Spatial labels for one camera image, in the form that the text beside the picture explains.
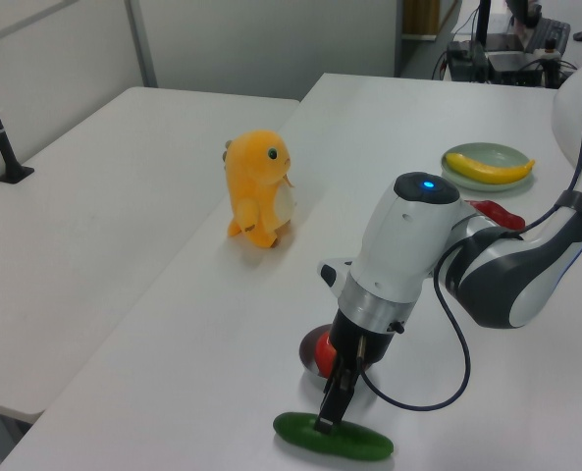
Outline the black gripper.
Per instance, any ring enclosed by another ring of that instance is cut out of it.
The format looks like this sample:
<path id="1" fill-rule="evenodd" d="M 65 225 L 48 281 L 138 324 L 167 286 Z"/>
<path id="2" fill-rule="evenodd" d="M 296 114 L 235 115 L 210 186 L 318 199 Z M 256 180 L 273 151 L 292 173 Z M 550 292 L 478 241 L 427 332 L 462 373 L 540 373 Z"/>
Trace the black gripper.
<path id="1" fill-rule="evenodd" d="M 337 311 L 329 331 L 329 340 L 336 355 L 322 362 L 322 375 L 327 381 L 314 424 L 316 432 L 329 435 L 343 421 L 355 392 L 360 341 L 365 340 L 362 371 L 366 372 L 383 359 L 394 336 L 394 332 L 383 334 L 368 331 L 348 319 L 341 309 Z"/>

